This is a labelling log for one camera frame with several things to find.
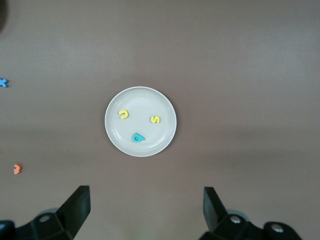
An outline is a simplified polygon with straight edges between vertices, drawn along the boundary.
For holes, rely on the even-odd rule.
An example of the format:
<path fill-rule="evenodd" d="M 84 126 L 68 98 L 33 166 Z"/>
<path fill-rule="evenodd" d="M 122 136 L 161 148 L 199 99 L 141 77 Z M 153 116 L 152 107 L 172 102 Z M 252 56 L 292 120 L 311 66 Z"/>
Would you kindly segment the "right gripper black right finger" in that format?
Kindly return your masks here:
<path fill-rule="evenodd" d="M 203 240 L 300 240 L 289 225 L 269 221 L 259 228 L 243 215 L 229 213 L 213 187 L 203 189 L 203 215 L 208 231 Z"/>

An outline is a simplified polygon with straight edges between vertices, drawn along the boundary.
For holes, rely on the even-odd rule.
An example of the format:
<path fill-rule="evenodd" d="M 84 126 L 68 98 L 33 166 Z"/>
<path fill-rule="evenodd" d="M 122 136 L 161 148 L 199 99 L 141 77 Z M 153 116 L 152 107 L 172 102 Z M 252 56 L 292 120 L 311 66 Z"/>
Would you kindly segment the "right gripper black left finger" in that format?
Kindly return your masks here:
<path fill-rule="evenodd" d="M 0 221 L 2 240 L 73 240 L 91 211 L 88 185 L 79 186 L 56 210 L 44 211 L 16 227 L 12 220 Z"/>

